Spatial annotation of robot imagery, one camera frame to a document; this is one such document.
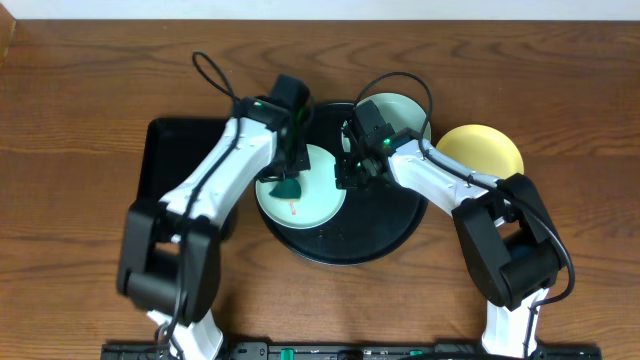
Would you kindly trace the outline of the yellow plate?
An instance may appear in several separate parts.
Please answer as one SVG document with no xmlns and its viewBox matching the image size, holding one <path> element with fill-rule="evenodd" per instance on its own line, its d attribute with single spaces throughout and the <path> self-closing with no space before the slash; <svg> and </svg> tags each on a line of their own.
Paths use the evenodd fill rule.
<svg viewBox="0 0 640 360">
<path fill-rule="evenodd" d="M 499 178 L 524 173 L 523 158 L 515 143 L 489 126 L 469 124 L 454 128 L 436 148 L 468 168 Z"/>
</svg>

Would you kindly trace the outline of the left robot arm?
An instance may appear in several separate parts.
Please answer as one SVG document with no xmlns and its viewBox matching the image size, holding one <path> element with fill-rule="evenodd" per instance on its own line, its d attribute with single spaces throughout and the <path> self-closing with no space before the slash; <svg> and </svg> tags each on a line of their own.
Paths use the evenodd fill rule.
<svg viewBox="0 0 640 360">
<path fill-rule="evenodd" d="M 116 288 L 157 317 L 139 359 L 214 359 L 223 343 L 211 306 L 220 282 L 221 230 L 249 183 L 265 170 L 296 171 L 310 95 L 235 100 L 212 150 L 159 199 L 138 198 L 126 214 Z"/>
</svg>

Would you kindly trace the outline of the light blue plate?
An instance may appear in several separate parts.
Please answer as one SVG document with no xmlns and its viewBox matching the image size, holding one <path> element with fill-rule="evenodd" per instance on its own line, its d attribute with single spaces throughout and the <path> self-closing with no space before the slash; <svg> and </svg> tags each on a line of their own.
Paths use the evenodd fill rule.
<svg viewBox="0 0 640 360">
<path fill-rule="evenodd" d="M 309 229 L 329 221 L 346 199 L 346 191 L 336 187 L 335 157 L 316 145 L 308 145 L 307 151 L 311 169 L 302 171 L 298 177 L 301 185 L 299 200 L 271 196 L 275 182 L 255 183 L 261 210 L 270 220 L 292 229 Z"/>
<path fill-rule="evenodd" d="M 391 124 L 394 132 L 397 134 L 405 128 L 410 128 L 413 131 L 420 133 L 422 125 L 426 119 L 425 110 L 413 99 L 402 94 L 397 93 L 378 93 L 360 100 L 356 104 L 356 108 L 365 104 L 366 102 L 372 102 L 380 112 L 381 117 L 388 124 Z M 350 140 L 346 135 L 347 120 L 342 124 L 341 144 L 345 153 L 355 153 L 355 142 Z M 427 122 L 424 139 L 431 142 L 431 123 Z M 381 151 L 388 156 L 391 156 L 395 150 L 402 146 L 400 145 L 384 145 Z"/>
</svg>

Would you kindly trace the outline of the green yellow sponge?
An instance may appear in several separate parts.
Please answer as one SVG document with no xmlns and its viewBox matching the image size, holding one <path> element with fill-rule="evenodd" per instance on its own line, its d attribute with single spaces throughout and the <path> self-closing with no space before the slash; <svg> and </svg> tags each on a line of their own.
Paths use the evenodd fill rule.
<svg viewBox="0 0 640 360">
<path fill-rule="evenodd" d="M 298 201 L 302 196 L 302 187 L 298 179 L 287 178 L 278 181 L 269 195 L 279 200 Z"/>
</svg>

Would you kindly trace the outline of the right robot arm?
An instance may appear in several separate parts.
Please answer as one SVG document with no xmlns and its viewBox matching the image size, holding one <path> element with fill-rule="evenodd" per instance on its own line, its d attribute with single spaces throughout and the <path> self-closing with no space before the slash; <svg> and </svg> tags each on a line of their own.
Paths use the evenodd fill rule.
<svg viewBox="0 0 640 360">
<path fill-rule="evenodd" d="M 529 359 L 539 310 L 562 269 L 573 268 L 532 181 L 476 172 L 439 152 L 423 134 L 400 131 L 366 101 L 343 126 L 351 152 L 336 165 L 340 188 L 372 182 L 412 190 L 453 220 L 469 275 L 487 299 L 482 346 Z"/>
</svg>

